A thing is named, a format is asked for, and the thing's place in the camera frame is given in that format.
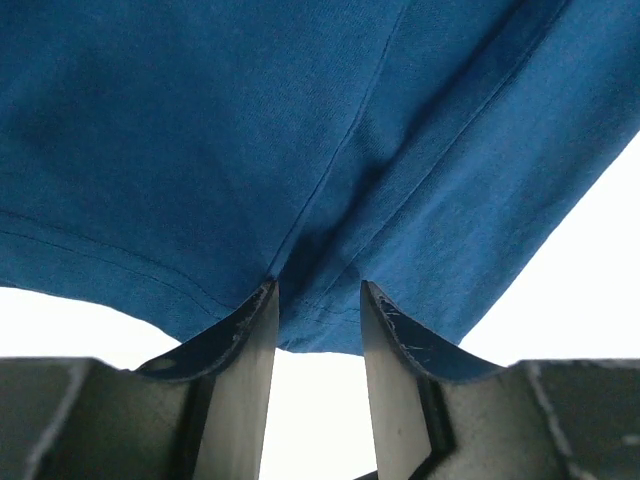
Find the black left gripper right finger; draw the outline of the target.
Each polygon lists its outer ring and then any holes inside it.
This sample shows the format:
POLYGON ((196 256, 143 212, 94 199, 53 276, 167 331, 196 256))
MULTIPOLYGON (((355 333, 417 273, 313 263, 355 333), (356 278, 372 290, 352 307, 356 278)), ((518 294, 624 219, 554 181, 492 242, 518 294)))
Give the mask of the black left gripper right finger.
POLYGON ((635 479, 639 364, 502 367, 405 315, 373 282, 361 332, 379 479, 635 479))

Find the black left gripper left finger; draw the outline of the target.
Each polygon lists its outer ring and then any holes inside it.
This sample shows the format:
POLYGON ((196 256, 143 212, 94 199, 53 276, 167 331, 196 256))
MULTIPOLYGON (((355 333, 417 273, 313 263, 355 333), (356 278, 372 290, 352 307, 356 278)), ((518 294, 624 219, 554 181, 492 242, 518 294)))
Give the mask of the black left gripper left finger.
POLYGON ((94 358, 1 362, 5 479, 255 479, 279 326, 263 283, 136 370, 94 358))

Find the dark blue t-shirt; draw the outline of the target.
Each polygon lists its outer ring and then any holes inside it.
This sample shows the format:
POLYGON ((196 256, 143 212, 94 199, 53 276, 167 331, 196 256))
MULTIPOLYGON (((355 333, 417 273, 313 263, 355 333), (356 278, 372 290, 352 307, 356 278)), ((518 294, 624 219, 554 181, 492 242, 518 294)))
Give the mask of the dark blue t-shirt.
POLYGON ((635 1, 5 1, 1 282, 185 341, 261 283, 452 342, 639 129, 635 1))

